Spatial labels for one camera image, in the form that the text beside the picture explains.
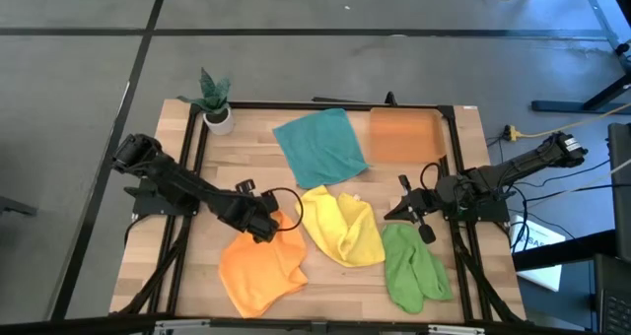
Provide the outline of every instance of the orange cloth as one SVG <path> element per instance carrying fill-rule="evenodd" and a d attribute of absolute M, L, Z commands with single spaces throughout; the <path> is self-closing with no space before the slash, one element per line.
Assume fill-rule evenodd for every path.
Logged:
<path fill-rule="evenodd" d="M 294 225 L 280 211 L 273 216 L 280 228 Z M 307 283 L 299 267 L 306 256 L 298 229 L 279 232 L 271 242 L 261 243 L 243 233 L 222 252 L 219 276 L 241 316 L 257 317 L 278 298 L 299 291 Z"/>

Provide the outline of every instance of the teal cloth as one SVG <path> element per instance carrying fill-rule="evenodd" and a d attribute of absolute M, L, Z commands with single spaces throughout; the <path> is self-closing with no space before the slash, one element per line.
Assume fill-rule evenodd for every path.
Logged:
<path fill-rule="evenodd" d="M 418 231 L 389 224 L 382 234 L 386 251 L 386 286 L 390 299 L 408 313 L 423 310 L 423 301 L 451 300 L 454 295 L 443 263 L 427 249 Z"/>
<path fill-rule="evenodd" d="M 342 108 L 306 115 L 275 128 L 274 135 L 302 188 L 338 183 L 368 167 Z"/>

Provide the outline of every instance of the orange plastic container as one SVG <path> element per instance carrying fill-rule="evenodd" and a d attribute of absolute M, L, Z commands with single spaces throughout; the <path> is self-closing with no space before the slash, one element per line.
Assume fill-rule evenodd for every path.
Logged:
<path fill-rule="evenodd" d="M 431 163 L 446 154 L 435 109 L 373 108 L 369 131 L 371 163 Z"/>

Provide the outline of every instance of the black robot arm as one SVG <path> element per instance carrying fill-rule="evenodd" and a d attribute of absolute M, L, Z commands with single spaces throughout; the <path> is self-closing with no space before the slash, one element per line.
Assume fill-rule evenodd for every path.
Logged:
<path fill-rule="evenodd" d="M 220 221 L 251 233 L 256 241 L 271 241 L 278 231 L 278 222 L 270 217 L 278 210 L 272 192 L 254 196 L 251 188 L 239 192 L 219 189 L 176 164 L 163 153 L 160 142 L 144 134 L 127 136 L 114 153 L 112 168 L 148 178 L 156 184 L 158 193 L 176 207 L 190 209 L 200 201 L 206 203 Z"/>
<path fill-rule="evenodd" d="M 504 192 L 517 180 L 547 167 L 573 168 L 583 163 L 587 149 L 570 134 L 554 133 L 537 148 L 496 166 L 471 168 L 458 175 L 439 176 L 435 189 L 410 189 L 407 178 L 399 177 L 405 194 L 396 208 L 386 215 L 387 220 L 419 222 L 419 232 L 426 243 L 434 241 L 423 216 L 441 210 L 457 220 L 483 220 L 493 214 L 498 202 L 506 200 L 512 193 Z M 508 219 L 490 216 L 493 221 Z"/>

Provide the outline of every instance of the towel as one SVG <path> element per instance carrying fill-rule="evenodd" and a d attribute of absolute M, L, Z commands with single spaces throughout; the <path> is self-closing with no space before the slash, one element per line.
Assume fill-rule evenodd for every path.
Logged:
<path fill-rule="evenodd" d="M 430 253 L 416 229 L 389 224 L 382 237 L 387 292 L 401 309 L 419 313 L 425 298 L 446 301 L 454 297 L 445 266 Z"/>
<path fill-rule="evenodd" d="M 274 213 L 280 228 L 294 225 L 282 212 Z M 307 283 L 299 266 L 307 255 L 305 241 L 297 229 L 277 233 L 271 242 L 255 243 L 247 233 L 221 254 L 219 276 L 242 317 L 257 317 L 278 298 Z"/>
<path fill-rule="evenodd" d="M 302 188 L 338 183 L 368 167 L 342 108 L 306 115 L 275 128 L 274 135 Z"/>
<path fill-rule="evenodd" d="M 303 225 L 330 258 L 347 267 L 384 261 L 384 246 L 370 204 L 347 193 L 335 200 L 324 186 L 307 191 L 302 201 Z"/>

